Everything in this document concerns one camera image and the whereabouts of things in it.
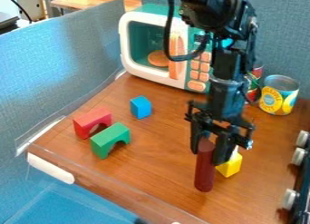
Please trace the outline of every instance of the orange circle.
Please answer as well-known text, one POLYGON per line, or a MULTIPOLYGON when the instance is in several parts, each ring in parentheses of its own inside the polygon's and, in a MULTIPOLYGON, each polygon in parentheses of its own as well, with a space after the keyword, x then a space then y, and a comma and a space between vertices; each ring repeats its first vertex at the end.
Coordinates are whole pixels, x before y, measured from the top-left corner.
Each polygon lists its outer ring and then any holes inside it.
POLYGON ((156 67, 168 67, 169 65, 169 59, 162 50, 157 50, 150 53, 148 56, 148 61, 156 67))

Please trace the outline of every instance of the red arch block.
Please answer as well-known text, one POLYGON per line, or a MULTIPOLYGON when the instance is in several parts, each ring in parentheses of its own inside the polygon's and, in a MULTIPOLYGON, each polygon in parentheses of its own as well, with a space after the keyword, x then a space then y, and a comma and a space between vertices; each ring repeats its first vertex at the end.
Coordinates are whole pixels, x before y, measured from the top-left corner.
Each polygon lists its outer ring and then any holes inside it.
POLYGON ((111 126, 111 112, 101 108, 73 119, 75 133, 83 140, 91 137, 90 130, 98 124, 104 124, 107 127, 111 126))

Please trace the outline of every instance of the pink button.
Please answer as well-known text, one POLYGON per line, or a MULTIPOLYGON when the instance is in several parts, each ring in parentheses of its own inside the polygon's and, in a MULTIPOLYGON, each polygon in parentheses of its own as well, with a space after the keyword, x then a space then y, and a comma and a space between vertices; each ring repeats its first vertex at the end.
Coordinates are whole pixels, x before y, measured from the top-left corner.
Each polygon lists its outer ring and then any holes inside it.
POLYGON ((209 63, 211 61, 211 53, 204 52, 201 55, 201 61, 209 63))
POLYGON ((199 72, 197 72, 197 71, 190 71, 190 78, 197 80, 199 78, 199 72))
POLYGON ((191 61, 191 69, 198 70, 199 69, 199 61, 191 61))
POLYGON ((202 72, 207 73, 210 70, 210 64, 209 63, 201 63, 200 70, 202 72))
POLYGON ((208 81, 208 74, 207 73, 201 73, 199 75, 199 79, 202 81, 202 82, 207 82, 208 81))
POLYGON ((191 90, 203 92, 206 89, 206 84, 200 83, 200 82, 195 82, 195 81, 190 81, 190 82, 188 82, 188 87, 191 90))

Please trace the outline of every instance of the toy microwave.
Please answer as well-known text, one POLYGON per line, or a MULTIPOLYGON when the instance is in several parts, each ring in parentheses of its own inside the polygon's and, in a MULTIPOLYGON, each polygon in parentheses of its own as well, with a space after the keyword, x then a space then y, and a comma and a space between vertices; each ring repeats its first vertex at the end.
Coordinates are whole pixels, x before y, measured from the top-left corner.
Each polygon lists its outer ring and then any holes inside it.
MULTIPOLYGON (((163 53, 163 32, 168 8, 144 5, 120 20, 121 61, 131 74, 180 89, 208 93, 211 73, 211 36, 206 51, 191 61, 172 62, 163 53)), ((170 54, 188 54, 200 45, 205 33, 173 18, 170 54)))

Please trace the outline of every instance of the red cylinder block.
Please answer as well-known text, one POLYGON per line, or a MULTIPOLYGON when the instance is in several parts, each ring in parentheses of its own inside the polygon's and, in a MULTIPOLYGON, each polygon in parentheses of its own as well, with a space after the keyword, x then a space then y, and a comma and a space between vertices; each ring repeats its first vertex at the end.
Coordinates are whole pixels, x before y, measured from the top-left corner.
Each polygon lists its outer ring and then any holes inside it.
POLYGON ((199 152, 196 162, 195 187, 197 190, 208 192, 213 188, 215 167, 212 163, 215 145, 207 138, 199 141, 199 152))

